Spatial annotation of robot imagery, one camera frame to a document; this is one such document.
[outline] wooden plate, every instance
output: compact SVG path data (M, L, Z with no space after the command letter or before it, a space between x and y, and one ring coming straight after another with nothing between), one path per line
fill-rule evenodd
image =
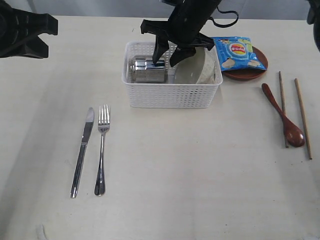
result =
M256 54L256 57L263 64L263 66L268 69L268 59L267 57L256 47L253 47L253 52ZM266 70L261 69L240 69L240 70L231 70L231 71L223 71L223 75L239 81L248 81L252 79L256 79L263 75Z

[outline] white plastic basket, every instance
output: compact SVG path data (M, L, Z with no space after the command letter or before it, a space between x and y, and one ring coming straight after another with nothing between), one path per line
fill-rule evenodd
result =
M169 60L176 46L170 43L170 49L163 55L165 67L169 75L175 74L175 67L170 67ZM129 61L136 55L152 56L154 42L128 42L125 48L122 81L126 85L130 105L133 108L156 109L205 109L209 107L214 95L223 82L216 47L209 53L215 61L214 84L169 84L169 83L132 83L128 74Z

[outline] chopstick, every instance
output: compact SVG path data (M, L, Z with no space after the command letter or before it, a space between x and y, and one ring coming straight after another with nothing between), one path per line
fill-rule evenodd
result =
M299 99L299 104L300 104L301 117L302 117L302 122L303 122L305 140L306 140L306 147L307 147L307 150L308 150L309 159L312 160L312 154L311 154L310 139L309 139L309 133L308 133L308 125L307 125L305 107L304 107L304 102L302 100L302 94L301 94L301 91L300 91L298 78L296 78L294 80L294 83L295 83L296 92L298 94L298 99Z
M280 94L281 94L281 106L282 106L282 112L284 113L284 115L286 115L286 104L285 104L285 93L284 93L284 84L282 81L282 75L281 75L281 71L279 71L279 83L280 83ZM286 136L284 136L284 144L285 144L285 148L289 148L289 144L288 144L288 140L286 138Z

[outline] table knife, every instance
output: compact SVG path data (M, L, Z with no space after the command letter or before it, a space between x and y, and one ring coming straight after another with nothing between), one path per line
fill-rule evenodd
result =
M81 140L81 146L80 146L80 152L79 152L78 160L76 162L76 167L75 167L75 172L73 177L73 183L71 188L72 199L76 198L78 194L82 166L84 164L85 152L86 152L86 148L87 148L90 134L92 131L92 127L94 126L94 119L95 119L95 112L94 112L94 109L90 107L86 115L86 120L85 120L84 129L83 129L82 140Z

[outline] silver fork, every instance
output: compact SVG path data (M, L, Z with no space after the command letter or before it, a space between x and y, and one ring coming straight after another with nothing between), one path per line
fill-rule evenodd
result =
M101 133L100 145L100 161L98 168L98 175L96 177L94 194L101 196L106 192L105 185L105 170L104 170L104 151L105 151L105 137L106 132L110 129L110 112L108 105L99 106L99 120L98 130Z

